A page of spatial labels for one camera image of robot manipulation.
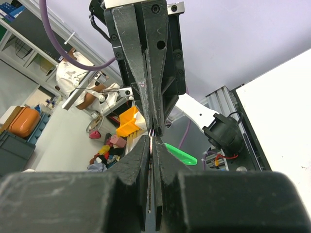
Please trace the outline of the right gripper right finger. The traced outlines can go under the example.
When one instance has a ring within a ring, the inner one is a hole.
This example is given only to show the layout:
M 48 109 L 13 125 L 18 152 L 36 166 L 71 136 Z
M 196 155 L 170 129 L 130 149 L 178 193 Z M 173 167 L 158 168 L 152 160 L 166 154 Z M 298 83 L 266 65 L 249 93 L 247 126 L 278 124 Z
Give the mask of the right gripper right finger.
M 311 221 L 284 174 L 193 171 L 152 139 L 156 229 L 162 233 L 308 233 Z

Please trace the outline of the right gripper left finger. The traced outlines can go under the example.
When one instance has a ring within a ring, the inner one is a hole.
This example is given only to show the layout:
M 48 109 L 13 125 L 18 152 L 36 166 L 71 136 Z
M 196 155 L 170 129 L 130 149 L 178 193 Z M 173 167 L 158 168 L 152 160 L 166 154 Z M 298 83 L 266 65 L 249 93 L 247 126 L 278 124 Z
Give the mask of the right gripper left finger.
M 23 172 L 0 182 L 3 233 L 139 233 L 145 229 L 150 139 L 104 172 Z

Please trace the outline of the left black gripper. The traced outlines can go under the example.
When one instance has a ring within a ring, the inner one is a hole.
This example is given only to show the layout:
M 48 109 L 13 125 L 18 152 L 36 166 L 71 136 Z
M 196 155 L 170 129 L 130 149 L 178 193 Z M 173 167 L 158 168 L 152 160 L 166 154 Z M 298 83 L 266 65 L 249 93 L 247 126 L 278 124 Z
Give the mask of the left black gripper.
M 179 24 L 183 13 L 182 2 L 104 1 L 104 24 L 123 83 L 132 87 L 147 129 L 157 136 L 163 135 L 164 114 L 186 92 Z

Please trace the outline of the green key tag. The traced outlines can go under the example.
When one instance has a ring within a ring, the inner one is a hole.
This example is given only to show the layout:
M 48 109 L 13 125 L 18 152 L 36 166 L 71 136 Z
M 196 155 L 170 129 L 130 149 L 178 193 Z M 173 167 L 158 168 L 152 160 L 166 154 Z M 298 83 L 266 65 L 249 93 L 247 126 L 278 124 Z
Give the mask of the green key tag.
M 189 155 L 188 153 L 168 144 L 165 143 L 165 146 L 168 150 L 170 155 L 167 155 L 166 162 L 170 165 L 176 165 L 183 163 L 187 166 L 195 166 L 197 165 L 198 161 L 195 157 Z

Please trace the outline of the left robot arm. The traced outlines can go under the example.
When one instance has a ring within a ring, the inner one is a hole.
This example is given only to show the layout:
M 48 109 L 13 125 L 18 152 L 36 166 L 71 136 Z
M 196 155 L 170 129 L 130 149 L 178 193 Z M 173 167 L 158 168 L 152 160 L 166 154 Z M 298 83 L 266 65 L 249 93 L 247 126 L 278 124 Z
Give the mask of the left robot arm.
M 179 16 L 182 2 L 105 0 L 105 23 L 116 59 L 140 101 L 147 130 L 162 136 L 173 108 L 185 114 L 218 149 L 241 153 L 239 120 L 211 110 L 186 93 Z

